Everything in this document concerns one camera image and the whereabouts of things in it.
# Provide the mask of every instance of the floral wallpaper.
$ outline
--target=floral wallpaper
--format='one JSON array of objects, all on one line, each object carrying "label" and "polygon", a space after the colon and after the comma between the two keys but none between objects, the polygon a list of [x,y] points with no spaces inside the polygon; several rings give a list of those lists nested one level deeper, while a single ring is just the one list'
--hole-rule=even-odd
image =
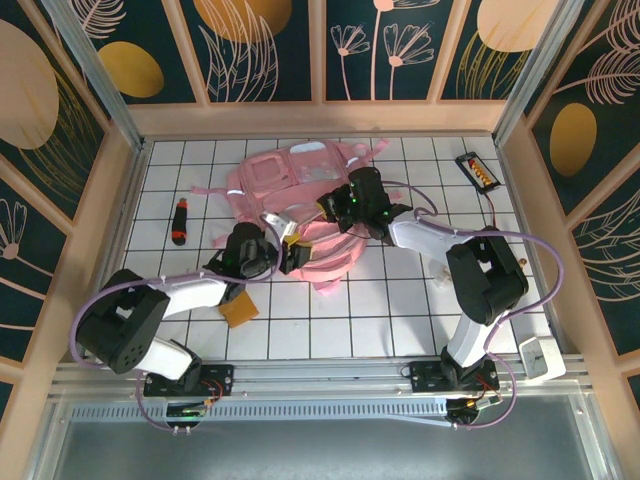
[{"label": "floral wallpaper", "polygon": [[451,6],[328,0],[326,99],[425,100]]},{"label": "floral wallpaper", "polygon": [[0,180],[0,357],[23,360],[65,241]]},{"label": "floral wallpaper", "polygon": [[104,131],[17,2],[0,11],[0,159],[73,219]]},{"label": "floral wallpaper", "polygon": [[181,0],[213,103],[311,100],[307,0]]},{"label": "floral wallpaper", "polygon": [[444,100],[506,100],[557,0],[471,0]]},{"label": "floral wallpaper", "polygon": [[127,104],[195,102],[161,1],[68,2]]},{"label": "floral wallpaper", "polygon": [[565,213],[640,140],[640,3],[611,0],[532,132]]},{"label": "floral wallpaper", "polygon": [[640,349],[640,169],[573,237],[618,354]]},{"label": "floral wallpaper", "polygon": [[584,22],[587,14],[591,10],[591,7],[593,7],[594,2],[595,0],[584,0],[584,3],[582,4],[582,8],[580,9],[578,18],[576,19],[573,26],[571,27],[571,30],[569,31],[564,41],[562,42],[562,46],[560,47],[560,50],[558,51],[556,58],[553,60],[553,62],[551,62],[551,64],[549,65],[549,68],[547,68],[547,71],[545,72],[544,77],[540,80],[540,84],[538,85],[536,90],[533,92],[533,95],[531,95],[531,98],[529,99],[527,106],[524,108],[524,114],[527,117],[531,113],[531,110],[533,109],[533,107],[535,107],[536,103],[538,103],[538,98],[540,98],[542,91],[547,86],[547,80],[549,76],[558,67],[558,64],[564,57],[564,54],[566,53],[567,48],[569,48],[569,45],[571,45],[571,42],[576,36],[576,33],[578,33],[578,30],[580,30],[580,27],[582,27],[582,23]]}]

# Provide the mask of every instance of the white grid floor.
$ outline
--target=white grid floor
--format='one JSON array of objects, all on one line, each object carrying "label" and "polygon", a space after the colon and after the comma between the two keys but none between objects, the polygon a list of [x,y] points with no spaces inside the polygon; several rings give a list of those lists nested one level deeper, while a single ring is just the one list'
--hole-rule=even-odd
[{"label": "white grid floor", "polygon": [[[377,139],[343,138],[371,144]],[[408,182],[431,197],[440,221],[462,228],[482,228],[490,222],[489,206],[453,159],[475,151],[504,183],[489,137],[392,138],[374,164],[385,180]],[[249,155],[302,139],[157,142],[133,223],[124,266],[142,277],[197,270],[215,254],[212,241],[231,232],[235,220],[218,196],[192,195],[192,186],[224,187],[227,174]],[[402,203],[424,204],[402,192]],[[188,199],[187,243],[171,242],[170,223],[180,197]],[[497,226],[519,230],[505,187],[491,192]],[[524,245],[513,241],[518,258]],[[529,293],[521,305],[539,298],[527,264]],[[438,288],[429,277],[427,259],[399,248],[370,241],[340,289],[323,297],[309,284],[278,274],[273,281],[247,288],[258,317],[229,329],[217,309],[177,314],[162,322],[158,335],[175,339],[207,360],[392,357],[439,353],[455,331],[460,307],[453,288]],[[503,328],[492,350],[517,352],[516,341],[534,334],[549,335],[542,309],[521,316],[513,328]]]}]

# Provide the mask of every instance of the purple cable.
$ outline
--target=purple cable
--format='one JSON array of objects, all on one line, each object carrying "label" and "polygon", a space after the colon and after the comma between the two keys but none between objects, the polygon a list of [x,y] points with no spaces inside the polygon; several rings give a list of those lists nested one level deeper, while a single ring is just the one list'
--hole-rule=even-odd
[{"label": "purple cable", "polygon": [[499,362],[507,370],[507,373],[509,374],[509,377],[511,378],[511,383],[513,385],[513,392],[512,392],[512,395],[511,395],[511,400],[509,401],[509,405],[507,406],[507,409],[502,413],[502,415],[500,415],[498,418],[496,418],[495,420],[492,420],[490,422],[481,423],[481,424],[478,424],[478,425],[467,425],[466,428],[468,430],[477,430],[477,429],[480,429],[480,428],[486,428],[486,427],[491,427],[493,425],[497,425],[498,423],[503,421],[505,418],[507,418],[507,416],[513,410],[513,407],[516,404],[516,397],[517,397],[517,393],[518,393],[518,387],[517,387],[517,384],[516,384],[516,376],[513,373],[513,370],[511,369],[511,367],[507,364],[507,362],[502,360],[500,357],[498,357],[497,355],[489,352],[489,345],[491,344],[491,341],[493,340],[493,338],[498,333],[498,330],[502,327],[502,325],[507,320],[510,320],[511,318],[513,318],[513,317],[515,317],[517,315],[520,315],[522,313],[529,312],[529,311],[533,310],[534,308],[537,308],[537,307],[539,307],[541,305],[544,305],[545,303],[549,302],[553,297],[556,296],[556,294],[560,290],[560,287],[562,286],[562,282],[564,281],[564,263],[562,262],[562,258],[560,257],[560,254],[558,253],[558,251],[555,248],[553,248],[551,246],[551,244],[549,244],[548,242],[545,242],[541,238],[534,237],[533,235],[529,235],[527,233],[520,233],[520,232],[510,232],[510,231],[506,231],[506,230],[504,230],[504,231],[503,230],[458,230],[458,229],[454,229],[454,228],[444,227],[444,226],[441,226],[441,225],[436,225],[436,224],[430,223],[427,220],[423,220],[421,218],[421,215],[424,215],[425,213],[427,213],[427,214],[429,213],[424,208],[418,207],[418,208],[416,208],[414,210],[414,213],[415,213],[415,218],[416,218],[416,220],[418,222],[422,223],[423,225],[428,226],[429,228],[433,228],[435,230],[438,230],[438,231],[440,231],[442,233],[446,233],[448,235],[459,235],[459,236],[462,236],[462,237],[515,237],[515,238],[522,238],[523,240],[527,240],[529,242],[535,243],[537,245],[540,245],[544,249],[546,249],[549,253],[551,253],[551,255],[555,259],[556,263],[558,264],[558,278],[556,279],[556,283],[553,286],[553,288],[551,289],[551,291],[549,293],[547,293],[544,297],[542,297],[540,300],[538,300],[536,302],[533,302],[531,305],[527,305],[527,306],[524,306],[522,308],[519,308],[518,310],[514,310],[512,312],[509,312],[504,317],[500,318],[496,322],[494,327],[491,329],[491,332],[489,332],[489,335],[487,335],[487,339],[484,342],[483,348],[484,348],[484,351],[486,352],[486,354],[491,359]]},{"label": "purple cable", "polygon": [[[267,228],[269,228],[271,232],[275,235],[275,237],[278,238],[277,232],[271,225],[267,224]],[[71,351],[71,356],[76,362],[78,362],[80,365],[83,365],[87,368],[94,368],[94,369],[105,368],[104,364],[87,362],[84,358],[82,358],[82,356],[80,355],[80,352],[78,352],[76,337],[78,336],[78,328],[80,327],[80,323],[82,322],[82,319],[84,318],[89,308],[91,308],[93,304],[95,304],[98,300],[101,300],[102,298],[108,295],[111,295],[112,293],[119,292],[121,290],[126,290],[129,288],[141,287],[145,285],[163,285],[163,284],[173,285],[173,284],[182,283],[188,280],[199,280],[203,278],[208,278],[211,280],[220,280],[222,282],[227,282],[227,283],[242,283],[245,285],[252,284],[252,283],[262,283],[265,280],[269,280],[271,277],[273,277],[276,274],[276,272],[278,271],[279,265],[281,263],[282,263],[282,246],[278,245],[278,259],[276,260],[275,266],[273,267],[269,275],[263,278],[255,279],[255,280],[242,280],[242,279],[233,278],[233,277],[225,277],[223,275],[216,275],[214,273],[196,272],[196,273],[187,273],[185,275],[175,275],[172,277],[145,278],[142,280],[135,280],[133,282],[121,283],[120,285],[113,285],[109,288],[105,288],[104,290],[101,290],[96,295],[91,297],[82,306],[82,308],[80,308],[75,318],[73,319],[73,323],[71,324],[71,330],[69,331],[69,350]]]}]

